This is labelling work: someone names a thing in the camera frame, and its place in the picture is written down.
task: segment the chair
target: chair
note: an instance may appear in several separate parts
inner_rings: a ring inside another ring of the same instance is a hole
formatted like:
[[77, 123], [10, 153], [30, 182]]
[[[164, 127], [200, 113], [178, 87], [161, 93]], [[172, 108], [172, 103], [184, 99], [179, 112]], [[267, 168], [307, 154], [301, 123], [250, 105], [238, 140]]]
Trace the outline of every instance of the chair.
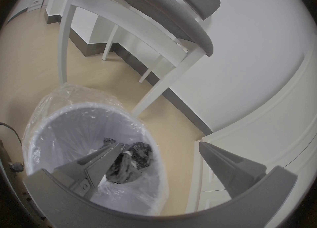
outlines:
[[[210, 16], [220, 5], [220, 0], [187, 0], [187, 2], [201, 19]], [[110, 20], [148, 44], [160, 54], [155, 63], [166, 58], [173, 64], [174, 68], [159, 80], [133, 109], [132, 113], [135, 116], [144, 111], [202, 56], [211, 56], [213, 53], [209, 36], [176, 0], [67, 0], [58, 42], [60, 83], [67, 82], [68, 36], [77, 7]], [[114, 36], [115, 32], [116, 30], [113, 30], [111, 36]], [[171, 39], [168, 33], [175, 36], [175, 39]]]

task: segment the brown baseboard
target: brown baseboard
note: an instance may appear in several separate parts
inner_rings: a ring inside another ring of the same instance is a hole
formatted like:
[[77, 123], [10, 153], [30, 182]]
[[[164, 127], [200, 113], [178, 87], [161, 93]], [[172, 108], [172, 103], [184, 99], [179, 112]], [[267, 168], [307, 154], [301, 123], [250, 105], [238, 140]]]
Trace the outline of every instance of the brown baseboard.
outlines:
[[[61, 22], [60, 15], [48, 16], [46, 11], [44, 13], [44, 18], [47, 24]], [[103, 53], [107, 44], [87, 44], [72, 28], [69, 33], [69, 38], [84, 56], [92, 56]], [[115, 52], [140, 75], [143, 75], [147, 71], [147, 67], [119, 43], [113, 43], [110, 51]], [[159, 78], [151, 72], [146, 77], [146, 80], [154, 86], [159, 81]], [[163, 96], [168, 99], [168, 101], [171, 102], [182, 114], [184, 114], [198, 129], [200, 129], [201, 132], [205, 135], [212, 134], [212, 130], [170, 88], [163, 92]]]

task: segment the trash can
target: trash can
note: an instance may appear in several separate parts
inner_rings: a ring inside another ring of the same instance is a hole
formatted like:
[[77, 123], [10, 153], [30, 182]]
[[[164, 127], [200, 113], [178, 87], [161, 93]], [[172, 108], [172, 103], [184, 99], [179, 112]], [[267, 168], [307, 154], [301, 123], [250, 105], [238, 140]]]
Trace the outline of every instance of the trash can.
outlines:
[[133, 182], [107, 182], [104, 176], [91, 201], [121, 212], [159, 215], [168, 198], [159, 149], [137, 118], [114, 97], [97, 90], [65, 84], [39, 103], [22, 142], [26, 173], [41, 168], [51, 173], [56, 167], [98, 150], [105, 138], [128, 145], [147, 143], [152, 147], [153, 161]]

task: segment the wooden floor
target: wooden floor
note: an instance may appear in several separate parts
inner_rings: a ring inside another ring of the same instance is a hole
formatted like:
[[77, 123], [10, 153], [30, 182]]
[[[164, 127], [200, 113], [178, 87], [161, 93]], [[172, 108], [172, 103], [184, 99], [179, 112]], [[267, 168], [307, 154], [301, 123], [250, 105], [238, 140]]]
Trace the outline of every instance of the wooden floor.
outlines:
[[[12, 126], [21, 137], [39, 101], [59, 86], [58, 31], [58, 23], [46, 25], [43, 10], [34, 10], [16, 17], [1, 33], [0, 122]], [[114, 95], [132, 110], [151, 85], [140, 84], [140, 75], [116, 54], [109, 56], [106, 61], [101, 55], [84, 57], [69, 40], [68, 80]], [[161, 214], [183, 214], [192, 178], [193, 144], [203, 134], [163, 96], [140, 119], [159, 146], [168, 175], [170, 197]], [[22, 150], [14, 134], [2, 127], [0, 139], [11, 160], [21, 162]]]

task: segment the white chair leg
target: white chair leg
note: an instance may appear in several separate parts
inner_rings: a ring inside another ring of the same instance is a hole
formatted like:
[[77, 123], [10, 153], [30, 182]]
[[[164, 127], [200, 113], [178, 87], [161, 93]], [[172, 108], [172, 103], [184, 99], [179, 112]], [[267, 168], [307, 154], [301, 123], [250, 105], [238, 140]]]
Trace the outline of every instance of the white chair leg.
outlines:
[[153, 62], [153, 64], [147, 69], [147, 71], [144, 73], [144, 75], [140, 78], [139, 82], [142, 83], [143, 80], [151, 73], [151, 71], [156, 67], [156, 65], [163, 59], [163, 56], [159, 56], [156, 58], [156, 60]]
[[181, 75], [183, 75], [190, 67], [192, 67], [205, 52], [197, 47], [188, 53], [184, 60], [168, 74], [166, 74], [160, 81], [152, 87], [152, 89], [141, 99], [141, 101], [132, 110], [134, 116], [139, 116], [154, 100], [156, 100], [167, 88], [175, 83]]
[[108, 54], [109, 54], [109, 51], [110, 51], [110, 48], [112, 46], [112, 42], [113, 42], [113, 37], [115, 36], [116, 32], [117, 32], [117, 29], [118, 29], [118, 25], [115, 24], [113, 29], [112, 29], [112, 32], [109, 36], [109, 39], [108, 39], [108, 42], [107, 42], [107, 45], [106, 45], [106, 48], [105, 48], [105, 51], [103, 52], [103, 55], [102, 55], [102, 60], [106, 60], [107, 57], [108, 57]]
[[75, 14], [76, 6], [72, 5], [73, 0], [67, 0], [58, 36], [57, 67], [60, 84], [67, 82], [67, 47], [70, 27]]

